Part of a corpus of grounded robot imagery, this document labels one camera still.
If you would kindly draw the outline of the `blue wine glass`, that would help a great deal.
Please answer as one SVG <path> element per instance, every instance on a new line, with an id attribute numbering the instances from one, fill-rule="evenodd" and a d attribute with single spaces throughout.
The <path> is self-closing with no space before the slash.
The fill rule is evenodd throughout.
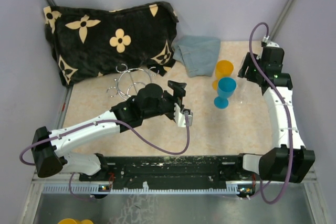
<path id="1" fill-rule="evenodd" d="M 217 83 L 217 97 L 214 99 L 214 105 L 219 109 L 225 109 L 229 106 L 229 98 L 236 90 L 237 84 L 233 78 L 223 77 Z"/>

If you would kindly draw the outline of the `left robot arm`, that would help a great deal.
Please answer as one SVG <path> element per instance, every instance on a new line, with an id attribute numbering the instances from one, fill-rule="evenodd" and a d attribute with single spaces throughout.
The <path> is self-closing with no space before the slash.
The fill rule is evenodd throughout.
<path id="1" fill-rule="evenodd" d="M 182 100 L 186 95 L 186 83 L 168 81 L 173 94 L 155 83 L 147 84 L 137 95 L 113 106 L 103 114 L 77 125 L 49 131 L 46 127 L 36 130 L 31 149 L 34 166 L 39 178 L 54 176 L 60 172 L 80 173 L 98 180 L 108 177 L 109 167 L 101 154 L 74 153 L 73 149 L 99 138 L 134 131 L 143 121 L 156 116 L 167 116 L 179 127 L 189 126 L 190 110 Z"/>

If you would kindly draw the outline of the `orange wine glass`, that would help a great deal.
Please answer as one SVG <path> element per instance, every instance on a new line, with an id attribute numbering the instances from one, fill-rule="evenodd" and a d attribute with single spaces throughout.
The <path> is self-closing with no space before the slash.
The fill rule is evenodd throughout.
<path id="1" fill-rule="evenodd" d="M 228 60 L 221 60 L 215 67 L 215 80 L 212 83 L 214 90 L 217 90 L 218 82 L 223 77 L 230 77 L 234 70 L 234 65 Z"/>

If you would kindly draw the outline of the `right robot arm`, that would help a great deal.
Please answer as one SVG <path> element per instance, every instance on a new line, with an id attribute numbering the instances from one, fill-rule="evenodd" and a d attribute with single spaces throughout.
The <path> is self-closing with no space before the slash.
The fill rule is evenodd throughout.
<path id="1" fill-rule="evenodd" d="M 300 183 L 315 162 L 315 154 L 307 150 L 297 128 L 292 102 L 292 81 L 282 72 L 285 52 L 276 43 L 263 46 L 260 55 L 247 54 L 240 78 L 258 84 L 266 101 L 272 129 L 273 148 L 264 155 L 242 154 L 242 162 L 234 167 L 235 175 L 248 179 L 253 172 L 262 180 L 283 182 L 289 162 L 289 137 L 293 142 L 293 161 L 289 181 Z"/>

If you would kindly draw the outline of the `clear champagne glass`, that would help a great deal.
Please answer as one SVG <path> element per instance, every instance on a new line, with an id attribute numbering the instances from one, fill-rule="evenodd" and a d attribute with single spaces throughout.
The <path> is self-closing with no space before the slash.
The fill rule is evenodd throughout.
<path id="1" fill-rule="evenodd" d="M 244 67 L 245 67 L 245 61 L 246 61 L 246 57 L 244 57 L 243 59 L 242 59 L 242 61 L 241 61 L 241 64 L 240 64 L 240 66 L 239 66 L 239 69 L 241 70 L 241 69 L 244 69 Z"/>

